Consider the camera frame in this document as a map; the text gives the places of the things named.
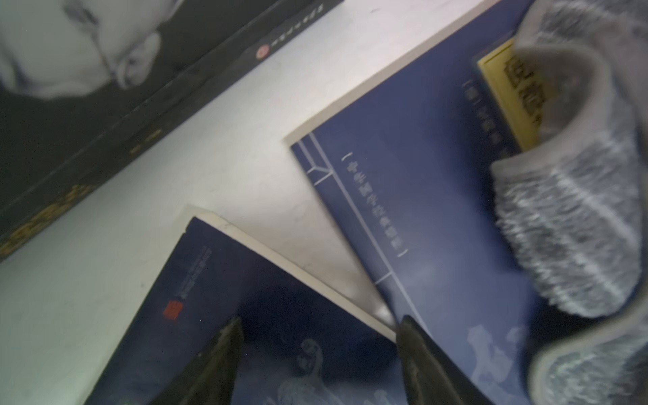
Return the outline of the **grey striped cleaning cloth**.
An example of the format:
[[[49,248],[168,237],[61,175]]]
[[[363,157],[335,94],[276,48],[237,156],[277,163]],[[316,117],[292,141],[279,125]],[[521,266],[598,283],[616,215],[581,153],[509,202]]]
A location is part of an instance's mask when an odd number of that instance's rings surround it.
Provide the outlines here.
[[[536,1],[504,65],[539,142],[494,162],[498,225],[564,314],[536,404],[647,401],[647,4]]]

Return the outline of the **black portrait book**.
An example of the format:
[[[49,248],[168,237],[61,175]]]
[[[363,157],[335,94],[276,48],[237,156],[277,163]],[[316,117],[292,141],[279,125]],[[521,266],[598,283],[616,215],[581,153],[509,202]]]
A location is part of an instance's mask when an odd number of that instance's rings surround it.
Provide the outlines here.
[[[334,7],[2,2],[2,258]]]

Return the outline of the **blue book yellow label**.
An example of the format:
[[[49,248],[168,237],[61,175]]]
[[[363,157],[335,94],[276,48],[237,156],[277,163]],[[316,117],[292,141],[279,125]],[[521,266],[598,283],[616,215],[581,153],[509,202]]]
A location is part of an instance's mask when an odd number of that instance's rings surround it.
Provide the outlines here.
[[[528,1],[482,1],[286,139],[394,318],[494,404],[527,404],[560,320],[495,223],[489,167],[527,149],[502,94]]]
[[[244,344],[231,404],[404,404],[394,333],[325,283],[195,206],[87,397],[151,401],[234,317]]]

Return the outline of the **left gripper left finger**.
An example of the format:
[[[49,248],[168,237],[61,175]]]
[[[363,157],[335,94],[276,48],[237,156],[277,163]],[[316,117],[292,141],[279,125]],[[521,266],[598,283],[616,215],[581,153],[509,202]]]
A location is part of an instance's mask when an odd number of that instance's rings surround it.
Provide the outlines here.
[[[239,317],[214,335],[153,404],[230,404],[244,344]]]

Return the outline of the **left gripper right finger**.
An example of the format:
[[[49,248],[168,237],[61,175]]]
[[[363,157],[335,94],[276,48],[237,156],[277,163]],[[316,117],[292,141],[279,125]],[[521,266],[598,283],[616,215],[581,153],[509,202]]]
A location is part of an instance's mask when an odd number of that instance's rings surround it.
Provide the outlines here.
[[[409,404],[490,403],[413,317],[398,324],[396,345]]]

